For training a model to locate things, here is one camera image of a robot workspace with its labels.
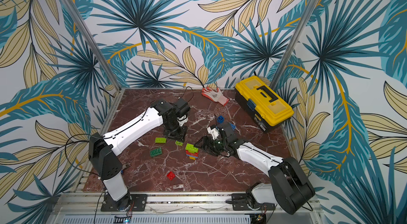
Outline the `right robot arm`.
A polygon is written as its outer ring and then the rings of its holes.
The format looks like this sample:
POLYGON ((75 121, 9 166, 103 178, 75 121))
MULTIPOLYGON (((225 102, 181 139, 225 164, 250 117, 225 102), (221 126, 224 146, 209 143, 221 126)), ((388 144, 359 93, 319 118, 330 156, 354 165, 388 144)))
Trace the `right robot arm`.
POLYGON ((215 157, 235 157, 269 177, 269 183, 255 183, 244 196, 232 199, 231 204, 237 203, 252 210, 279 205, 286 213, 293 215, 315 196, 314 187, 298 161, 292 157, 274 156, 234 136, 217 139, 203 136, 194 146, 215 157))

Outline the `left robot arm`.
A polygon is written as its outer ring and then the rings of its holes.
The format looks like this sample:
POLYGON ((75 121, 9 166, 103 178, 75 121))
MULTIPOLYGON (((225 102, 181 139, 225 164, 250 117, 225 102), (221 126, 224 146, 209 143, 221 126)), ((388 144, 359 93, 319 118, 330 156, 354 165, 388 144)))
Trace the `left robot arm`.
POLYGON ((188 102, 182 98, 174 103, 159 99, 121 127, 104 135, 96 133, 90 136, 89 161, 119 210, 130 205, 131 196, 121 174, 123 165, 118 156, 134 141, 160 126, 164 126, 166 139, 183 142, 189 111, 188 102))

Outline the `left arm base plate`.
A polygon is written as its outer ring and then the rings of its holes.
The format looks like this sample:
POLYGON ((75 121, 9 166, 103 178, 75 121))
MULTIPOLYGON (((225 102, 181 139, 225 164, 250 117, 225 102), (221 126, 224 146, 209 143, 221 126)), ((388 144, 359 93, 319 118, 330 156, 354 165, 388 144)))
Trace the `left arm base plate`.
POLYGON ((102 212, 113 212, 113 211, 132 211, 132 212, 143 212, 145 211, 147 203, 147 194, 137 194, 131 193, 125 195, 122 199, 115 201, 107 193, 104 196, 103 204, 101 206, 102 212))

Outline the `small red brick front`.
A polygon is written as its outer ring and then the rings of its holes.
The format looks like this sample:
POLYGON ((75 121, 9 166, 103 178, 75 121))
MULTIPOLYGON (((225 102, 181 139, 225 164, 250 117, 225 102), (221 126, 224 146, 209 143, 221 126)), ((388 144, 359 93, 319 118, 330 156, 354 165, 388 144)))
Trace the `small red brick front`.
POLYGON ((169 180, 172 181, 173 179, 175 179, 176 175, 175 175, 173 172, 169 172, 169 173, 167 173, 166 177, 167 177, 169 180))

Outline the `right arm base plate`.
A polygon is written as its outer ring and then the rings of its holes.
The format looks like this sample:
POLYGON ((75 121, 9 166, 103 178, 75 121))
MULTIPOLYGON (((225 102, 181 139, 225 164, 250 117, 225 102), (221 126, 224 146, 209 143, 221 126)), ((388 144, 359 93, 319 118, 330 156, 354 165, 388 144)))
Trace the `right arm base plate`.
POLYGON ((226 203, 232 205, 234 211, 274 210, 275 203, 258 203, 253 196, 246 193, 233 193, 226 203))

